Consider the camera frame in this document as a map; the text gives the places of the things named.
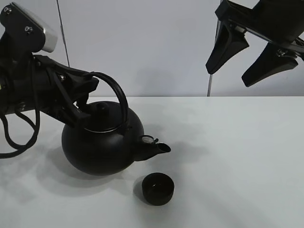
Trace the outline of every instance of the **black cable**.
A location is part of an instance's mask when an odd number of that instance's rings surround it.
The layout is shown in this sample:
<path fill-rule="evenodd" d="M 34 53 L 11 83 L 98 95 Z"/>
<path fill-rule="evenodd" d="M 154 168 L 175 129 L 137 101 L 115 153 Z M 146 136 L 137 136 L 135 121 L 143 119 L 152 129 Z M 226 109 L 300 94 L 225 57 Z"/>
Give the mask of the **black cable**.
<path fill-rule="evenodd" d="M 129 105 L 128 105 L 127 98 L 124 94 L 124 91 L 119 86 L 119 84 L 112 77 L 110 77 L 109 75 L 106 75 L 106 74 L 100 73 L 100 72 L 85 73 L 85 74 L 83 74 L 83 76 L 98 77 L 99 79 L 105 81 L 113 89 L 113 91 L 115 92 L 115 94 L 118 98 L 120 106 L 121 106 L 123 124 L 127 123 L 128 115 L 129 115 Z"/>
<path fill-rule="evenodd" d="M 33 91 L 33 96 L 34 96 L 36 124 L 34 125 L 33 122 L 27 116 L 20 113 L 19 110 L 17 110 L 16 115 L 19 116 L 24 121 L 26 121 L 31 127 L 33 127 L 34 133 L 31 137 L 31 139 L 25 145 L 19 145 L 19 144 L 13 142 L 11 137 L 10 137 L 10 134 L 9 134 L 9 127 L 8 127 L 7 118 L 6 118 L 5 114 L 2 111 L 0 111 L 0 119 L 3 122 L 5 138 L 8 141 L 10 146 L 12 146 L 14 149 L 17 149 L 16 151 L 11 152 L 11 153 L 0 153 L 0 159 L 16 157 L 16 156 L 22 154 L 23 152 L 25 152 L 30 147 L 32 147 L 37 141 L 37 137 L 38 137 L 39 130 L 40 130 L 40 111 L 39 111 L 39 107 L 38 107 L 38 97 L 37 97 L 37 92 L 36 92 L 36 84 L 35 84 L 35 80 L 34 80 L 34 78 L 35 78 L 35 65 L 30 61 L 29 62 L 29 67 L 30 67 L 32 91 Z"/>

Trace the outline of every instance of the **kettle lid cap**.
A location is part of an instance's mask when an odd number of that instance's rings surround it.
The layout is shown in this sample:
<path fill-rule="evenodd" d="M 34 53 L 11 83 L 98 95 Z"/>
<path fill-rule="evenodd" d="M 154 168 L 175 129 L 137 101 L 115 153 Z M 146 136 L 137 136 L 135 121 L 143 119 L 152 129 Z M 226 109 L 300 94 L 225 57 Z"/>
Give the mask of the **kettle lid cap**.
<path fill-rule="evenodd" d="M 105 133 L 116 130 L 122 125 L 120 104 L 111 101 L 94 102 L 88 104 L 92 115 L 85 129 L 95 133 Z"/>

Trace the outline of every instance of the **spout cap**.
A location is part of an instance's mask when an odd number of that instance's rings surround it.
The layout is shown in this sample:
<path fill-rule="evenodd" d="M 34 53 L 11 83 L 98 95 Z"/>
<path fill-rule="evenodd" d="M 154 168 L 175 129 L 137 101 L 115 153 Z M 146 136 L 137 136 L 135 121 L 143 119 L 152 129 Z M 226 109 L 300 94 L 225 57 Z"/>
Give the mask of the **spout cap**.
<path fill-rule="evenodd" d="M 170 146 L 164 143 L 157 143 L 158 139 L 154 139 L 149 135 L 142 135 L 134 147 L 133 160 L 136 162 L 148 160 L 157 154 L 169 153 Z"/>
<path fill-rule="evenodd" d="M 165 205 L 172 199 L 173 192 L 174 182 L 166 174 L 152 173 L 143 179 L 143 196 L 152 205 Z"/>

